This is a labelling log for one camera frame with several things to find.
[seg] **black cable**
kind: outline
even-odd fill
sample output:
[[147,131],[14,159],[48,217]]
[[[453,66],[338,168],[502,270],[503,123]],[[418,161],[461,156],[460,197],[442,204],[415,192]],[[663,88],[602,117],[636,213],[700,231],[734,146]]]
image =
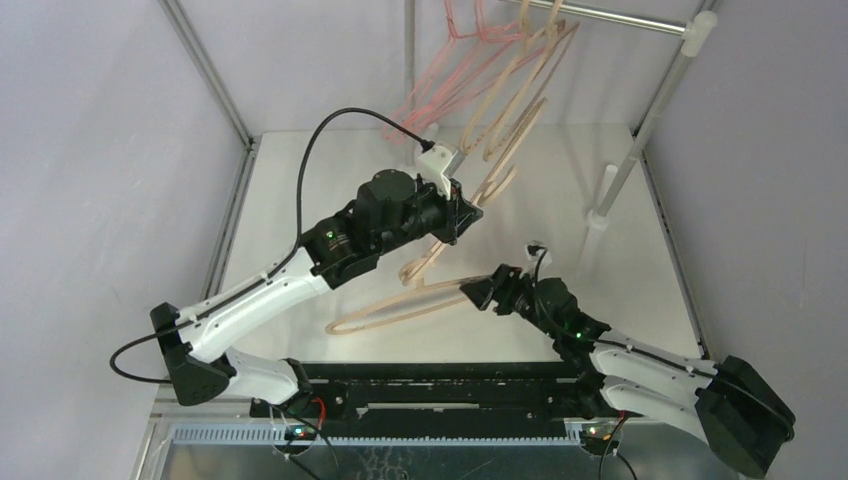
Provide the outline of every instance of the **black cable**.
[[624,413],[621,417],[621,420],[618,421],[618,424],[612,430],[612,433],[610,434],[610,439],[607,440],[607,446],[606,448],[604,448],[604,454],[601,455],[601,462],[598,464],[598,480],[603,480],[604,478],[604,460],[606,460],[607,454],[609,454],[609,448],[612,445],[612,440],[615,438],[615,434],[618,433],[618,431],[621,430],[621,427],[624,426],[624,422],[626,422],[628,418],[630,417],[627,415],[627,413]]
[[[430,150],[431,148],[433,148],[433,146],[436,144],[436,142],[434,142],[432,140],[425,140],[425,139],[419,137],[418,135],[407,130],[402,125],[398,124],[397,122],[393,121],[392,119],[390,119],[390,118],[388,118],[384,115],[381,115],[381,114],[379,114],[379,113],[377,113],[373,110],[368,110],[366,108],[347,107],[347,108],[342,108],[340,110],[336,110],[335,112],[328,115],[327,118],[325,118],[318,125],[318,127],[315,129],[315,131],[312,132],[312,137],[310,137],[309,143],[306,145],[306,150],[304,150],[303,158],[300,161],[300,169],[297,172],[297,189],[296,189],[296,192],[295,192],[295,195],[296,195],[296,197],[295,197],[296,231],[295,231],[294,245],[292,246],[292,249],[288,253],[288,255],[286,255],[285,258],[283,258],[283,260],[281,260],[268,273],[268,277],[273,277],[274,275],[279,273],[280,270],[285,268],[285,266],[291,261],[291,259],[294,258],[295,254],[297,254],[297,250],[301,246],[300,245],[301,237],[303,236],[303,176],[304,176],[304,173],[306,172],[306,164],[309,162],[309,155],[312,153],[312,147],[315,146],[315,141],[318,139],[318,135],[321,134],[321,131],[323,131],[324,128],[327,127],[327,124],[329,124],[334,118],[336,118],[340,115],[344,115],[345,113],[361,113],[361,114],[364,114],[364,115],[369,115],[371,117],[374,117],[374,118],[376,118],[376,119],[378,119],[378,120],[380,120],[384,123],[387,123],[387,124],[391,125],[392,127],[398,129],[400,132],[404,133],[408,137],[412,138],[416,142],[418,142],[418,144],[421,145],[421,149],[425,152],[427,150]],[[254,283],[248,285],[247,287],[243,288],[242,290],[236,292],[231,297],[222,300],[221,302],[209,307],[207,310],[205,310],[201,313],[198,313],[197,319],[203,320],[204,318],[208,317],[209,315],[212,315],[213,313],[215,313],[218,310],[226,307],[227,305],[238,300],[239,298],[243,297],[244,295],[252,292],[255,288],[263,285],[264,283],[265,283],[264,280],[261,280],[261,279],[257,280],[256,282],[254,282]],[[147,336],[138,338],[136,340],[133,340],[132,342],[124,345],[123,347],[119,348],[118,350],[115,351],[115,353],[112,354],[112,357],[109,359],[109,366],[112,368],[113,372],[117,373],[118,375],[120,375],[124,378],[130,379],[130,380],[135,380],[137,382],[142,382],[142,383],[155,383],[155,384],[159,384],[159,385],[170,385],[171,384],[170,380],[159,380],[159,379],[155,379],[155,378],[146,378],[146,377],[140,377],[138,375],[133,375],[131,373],[127,373],[127,372],[121,370],[120,368],[118,368],[118,366],[116,365],[115,362],[116,362],[118,356],[120,356],[122,353],[129,350],[130,348],[133,348],[136,345],[141,345],[142,343],[145,343],[145,342],[149,342],[150,340],[153,340],[154,338],[159,338],[159,337],[165,336],[169,333],[176,332],[177,330],[180,330],[181,328],[184,328],[184,327],[186,327],[186,326],[188,326],[192,323],[193,322],[185,322],[185,323],[180,324],[176,327],[172,327],[172,328],[163,330],[161,332],[157,332],[155,334],[147,335]]]
[[137,338],[137,339],[133,340],[132,342],[130,342],[130,343],[124,345],[123,347],[115,350],[115,353],[113,353],[112,356],[109,358],[109,367],[112,368],[112,371],[117,373],[118,375],[120,375],[124,378],[128,378],[130,380],[135,380],[136,382],[155,383],[155,384],[158,384],[158,385],[170,385],[171,384],[170,380],[163,380],[163,379],[158,379],[158,378],[139,377],[138,375],[133,375],[132,373],[127,373],[127,372],[121,370],[121,368],[117,364],[118,357],[122,353],[124,353],[127,350],[135,347],[136,345],[141,345],[142,343],[149,342],[150,340],[153,340],[154,338],[164,337],[165,335],[168,335],[168,334],[174,333],[178,330],[181,330],[181,329],[191,325],[192,323],[193,322],[181,323],[181,324],[173,326],[171,328],[166,328],[165,330],[162,330],[160,332],[151,333],[150,335],[145,335],[144,337]]
[[[539,269],[542,265],[542,260],[545,258],[545,255],[548,254],[547,248],[542,247],[542,249],[544,250],[544,252],[542,252],[542,254],[539,256],[539,260],[536,262],[536,268],[535,268],[534,273],[533,273],[533,277],[534,277],[533,278],[533,292],[534,292],[534,300],[535,300],[534,303],[535,303],[535,306],[536,306],[536,314],[541,316],[545,320],[547,320],[548,323],[550,323],[560,334],[562,334],[562,335],[564,335],[568,338],[571,338],[572,340],[592,342],[592,340],[587,339],[587,338],[580,338],[580,337],[574,335],[573,333],[565,330],[562,326],[558,325],[548,314],[547,310],[545,309],[545,305],[542,304],[541,301],[539,301],[539,297],[535,293],[536,287],[538,286],[538,283],[539,283]],[[648,357],[652,360],[655,360],[657,362],[660,362],[663,365],[674,368],[675,370],[679,370],[680,372],[685,373],[687,375],[690,374],[690,372],[689,372],[689,370],[686,366],[672,362],[671,360],[665,359],[665,358],[660,357],[659,355],[655,355],[651,352],[642,350],[641,348],[628,347],[627,345],[625,345],[621,342],[615,342],[615,341],[612,341],[612,340],[604,340],[604,339],[600,339],[600,338],[594,340],[594,342],[600,343],[602,345],[610,345],[610,346],[613,346],[613,347],[618,347],[618,348],[624,349],[628,352],[637,353],[639,355],[642,355],[642,356]],[[766,404],[765,402],[763,402],[759,398],[755,397],[753,394],[751,394],[750,392],[748,392],[744,388],[734,384],[733,382],[729,382],[725,379],[718,378],[711,373],[707,373],[707,372],[703,372],[701,370],[698,370],[697,368],[693,368],[691,374],[697,375],[697,376],[703,377],[703,378],[709,378],[710,380],[716,381],[716,382],[718,382],[722,385],[725,385],[729,388],[732,388],[733,390],[736,390],[737,392],[741,393],[742,395],[748,397],[749,399],[751,399],[754,403],[756,403],[760,407],[762,407],[765,411],[767,411],[772,417],[777,419],[777,421],[780,422],[783,425],[783,429],[786,430],[786,441],[787,442],[791,442],[792,439],[795,438],[795,428],[792,426],[792,423],[786,417],[781,415],[777,410],[775,410],[774,408],[772,408],[770,405]]]
[[310,477],[312,477],[314,480],[322,480],[322,479],[321,479],[321,477],[319,477],[318,475],[316,475],[316,474],[315,474],[315,472],[313,472],[312,470],[310,470],[310,469],[309,469],[309,467],[307,467],[306,465],[304,465],[304,464],[303,464],[303,462],[301,462],[300,460],[298,460],[298,459],[297,459],[297,457],[289,456],[286,460],[288,460],[288,461],[292,462],[293,464],[297,465],[297,466],[298,466],[301,470],[303,470],[304,472],[306,472],[306,474],[307,474],[307,475],[309,475]]
[[621,459],[622,462],[624,462],[624,466],[627,467],[628,470],[630,470],[630,475],[633,476],[633,480],[639,480],[639,477],[636,476],[636,470],[633,470],[633,465],[630,465],[630,462],[628,462],[627,459],[624,458],[624,455],[619,452],[616,452],[615,456]]
[[324,442],[327,443],[327,447],[330,449],[330,453],[333,455],[333,462],[335,462],[335,464],[336,464],[336,478],[340,478],[341,477],[341,469],[339,468],[339,457],[336,456],[336,450],[333,448],[333,444],[330,443],[329,437],[327,437],[327,435],[325,435],[324,432],[320,428],[318,428],[314,423],[304,419],[303,417],[301,417],[299,415],[295,415],[288,410],[283,410],[276,405],[271,405],[271,408],[280,412],[280,415],[283,415],[284,417],[286,417],[286,416],[291,417],[291,418],[297,420],[298,422],[306,425],[307,427],[314,430],[315,433],[317,433],[321,438],[324,439]]

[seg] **white backdrop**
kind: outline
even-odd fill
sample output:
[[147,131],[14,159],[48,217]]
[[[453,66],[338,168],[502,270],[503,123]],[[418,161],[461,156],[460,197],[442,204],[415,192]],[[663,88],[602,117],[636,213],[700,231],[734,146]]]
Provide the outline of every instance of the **white backdrop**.
[[[184,0],[183,4],[253,134],[311,130],[349,105],[384,113],[404,100],[401,0]],[[471,0],[454,0],[460,31]],[[598,6],[687,20],[697,0],[596,0]],[[493,22],[517,18],[518,5],[487,0]],[[534,18],[546,12],[533,9]],[[416,72],[447,36],[441,0],[418,0]],[[551,80],[540,123],[635,126],[659,85],[679,38],[581,19],[567,60]],[[447,119],[462,126],[466,115]],[[340,118],[332,128],[376,126]]]
[[0,86],[0,478],[128,478],[156,388],[109,355],[198,299],[241,146],[156,2],[0,2]]

